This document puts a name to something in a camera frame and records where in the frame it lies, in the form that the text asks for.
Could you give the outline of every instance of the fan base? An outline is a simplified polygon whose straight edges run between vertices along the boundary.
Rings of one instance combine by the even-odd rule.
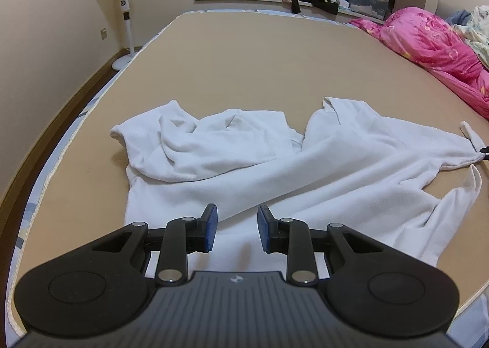
[[[112,69],[116,70],[116,71],[120,71],[122,68],[124,68],[128,63],[129,61],[131,61],[133,59],[133,56],[131,56],[130,54],[127,54],[126,56],[122,56],[118,59],[116,59],[116,61],[114,61],[112,63]]]

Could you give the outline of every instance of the wooden floor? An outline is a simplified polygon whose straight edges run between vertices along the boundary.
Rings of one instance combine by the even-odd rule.
[[[0,303],[2,308],[5,307],[10,262],[14,252],[17,235],[19,233],[20,223],[24,215],[24,209],[28,202],[32,187],[34,186],[34,183],[36,182],[36,179],[44,164],[59,143],[63,134],[68,130],[90,100],[108,83],[109,80],[114,77],[115,74],[116,71],[109,69],[95,83],[95,85],[93,85],[92,88],[85,93],[81,101],[72,107],[72,109],[69,111],[68,117],[63,120],[60,127],[47,142],[47,145],[45,145],[42,149],[41,155],[36,160],[34,167],[30,171],[28,177],[22,185],[22,188],[20,189],[20,194],[17,196],[16,201],[10,210],[10,214],[0,235]],[[5,322],[6,320],[2,317],[2,322],[0,323],[0,347],[6,346]]]

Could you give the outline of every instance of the logo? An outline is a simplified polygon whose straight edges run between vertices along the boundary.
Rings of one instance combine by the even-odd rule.
[[[236,276],[233,276],[230,280],[233,283],[240,283],[244,280],[244,278],[239,276],[239,275],[236,275]]]

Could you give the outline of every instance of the gray ribbed panel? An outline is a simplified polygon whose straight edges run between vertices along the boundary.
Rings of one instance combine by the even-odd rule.
[[[357,332],[329,312],[313,289],[289,286],[280,273],[196,272],[185,286],[157,291],[123,328],[86,340],[30,333],[25,348],[455,348],[444,335],[383,340]]]

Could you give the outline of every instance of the bed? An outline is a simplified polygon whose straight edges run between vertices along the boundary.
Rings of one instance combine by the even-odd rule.
[[[24,332],[12,299],[29,269],[124,225],[129,183],[124,149],[110,129],[172,99],[202,118],[228,108],[284,111],[304,132],[324,96],[366,101],[384,116],[461,134],[466,121],[487,144],[489,124],[433,76],[356,27],[267,10],[181,15],[95,96],[65,134],[29,199],[12,260],[7,341]],[[456,282],[451,335],[478,348],[487,339],[489,179],[439,258]],[[464,179],[445,171],[426,187],[440,198]]]

